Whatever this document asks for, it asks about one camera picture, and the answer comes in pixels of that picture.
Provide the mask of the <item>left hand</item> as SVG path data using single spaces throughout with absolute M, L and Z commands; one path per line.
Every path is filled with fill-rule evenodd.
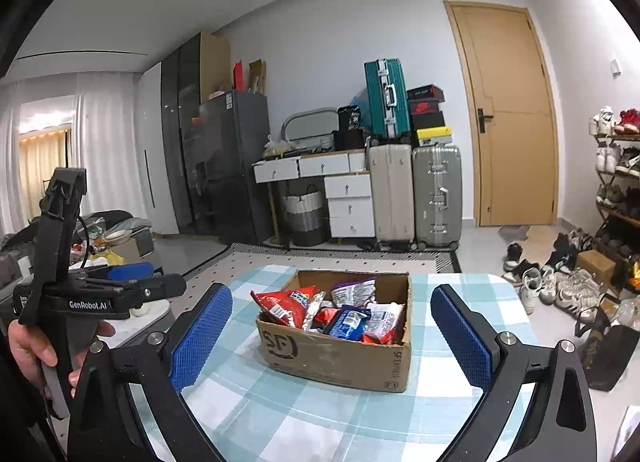
M 96 329 L 99 336 L 112 337 L 115 335 L 114 326 L 106 321 L 101 321 Z M 8 341 L 11 354 L 17 363 L 17 367 L 25 376 L 26 380 L 32 385 L 40 388 L 43 385 L 43 379 L 39 370 L 40 364 L 44 364 L 49 368 L 55 368 L 58 364 L 58 356 L 47 338 L 39 327 L 28 326 L 13 320 L 8 329 Z M 79 369 L 70 372 L 68 382 L 72 390 L 70 393 L 75 397 L 76 387 L 80 378 L 81 367 L 88 355 L 88 348 L 79 352 L 76 361 Z

